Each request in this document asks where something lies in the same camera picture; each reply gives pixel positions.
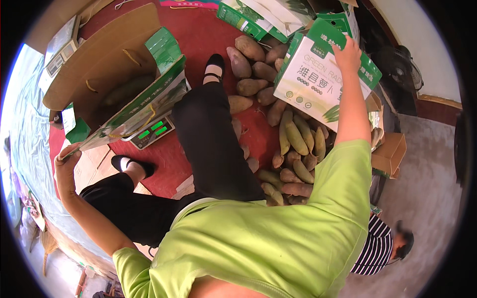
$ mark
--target green t-shirt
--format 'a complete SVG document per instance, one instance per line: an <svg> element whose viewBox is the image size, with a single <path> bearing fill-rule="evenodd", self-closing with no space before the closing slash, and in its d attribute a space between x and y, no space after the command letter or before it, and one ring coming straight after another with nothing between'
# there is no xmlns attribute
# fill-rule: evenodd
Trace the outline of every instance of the green t-shirt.
<svg viewBox="0 0 477 298"><path fill-rule="evenodd" d="M315 168L307 205L212 200L190 208L152 262L132 248L113 254L125 296L185 298L210 275L271 298L336 297L368 233L370 158L364 140L336 145Z"/></svg>

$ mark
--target white sock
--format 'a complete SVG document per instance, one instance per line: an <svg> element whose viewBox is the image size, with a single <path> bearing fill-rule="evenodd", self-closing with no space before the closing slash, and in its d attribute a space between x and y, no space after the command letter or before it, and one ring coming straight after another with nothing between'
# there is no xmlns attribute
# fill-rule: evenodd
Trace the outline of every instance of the white sock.
<svg viewBox="0 0 477 298"><path fill-rule="evenodd" d="M222 76L222 69L218 67L217 65L208 65L206 67L206 72L205 73L215 73L219 77ZM219 82L218 78L214 77L213 75L208 75L204 78L204 83L203 85L207 84L208 82Z"/></svg>
<svg viewBox="0 0 477 298"><path fill-rule="evenodd" d="M121 167L121 171L125 171L126 168L127 168L127 163L130 161L131 159L129 157L123 157L121 158L121 161L119 163L119 166Z"/></svg>

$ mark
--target hand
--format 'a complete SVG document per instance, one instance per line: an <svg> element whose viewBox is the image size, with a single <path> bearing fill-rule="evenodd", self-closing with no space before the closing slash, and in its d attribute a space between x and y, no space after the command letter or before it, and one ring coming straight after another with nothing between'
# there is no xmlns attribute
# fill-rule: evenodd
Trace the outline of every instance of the hand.
<svg viewBox="0 0 477 298"><path fill-rule="evenodd" d="M335 45L332 45L332 48L342 75L358 72L361 67L361 50L351 37L346 35L346 46L342 51Z"/></svg>
<svg viewBox="0 0 477 298"><path fill-rule="evenodd" d="M78 163L81 157L81 151L77 151L67 159L59 160L60 157L66 156L71 151L78 148L80 143L74 143L66 146L61 150L60 154L55 157L55 175L56 186L61 197L69 194L76 194L76 185L74 184L74 166Z"/></svg>

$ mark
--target digital scale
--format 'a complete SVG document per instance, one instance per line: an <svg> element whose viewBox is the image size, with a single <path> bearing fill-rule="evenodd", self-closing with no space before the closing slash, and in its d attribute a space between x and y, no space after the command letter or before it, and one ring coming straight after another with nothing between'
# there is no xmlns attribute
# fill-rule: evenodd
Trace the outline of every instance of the digital scale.
<svg viewBox="0 0 477 298"><path fill-rule="evenodd" d="M171 111L151 120L143 130L121 140L130 141L137 149L143 150L176 128L170 115Z"/></svg>

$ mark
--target black and white striped shirt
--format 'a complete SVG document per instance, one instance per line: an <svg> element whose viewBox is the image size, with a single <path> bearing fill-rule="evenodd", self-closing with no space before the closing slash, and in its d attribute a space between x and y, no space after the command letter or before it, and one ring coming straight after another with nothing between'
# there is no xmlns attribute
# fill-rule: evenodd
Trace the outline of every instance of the black and white striped shirt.
<svg viewBox="0 0 477 298"><path fill-rule="evenodd" d="M391 228L373 214L369 219L368 238L351 269L352 273L373 275L387 264L393 251Z"/></svg>

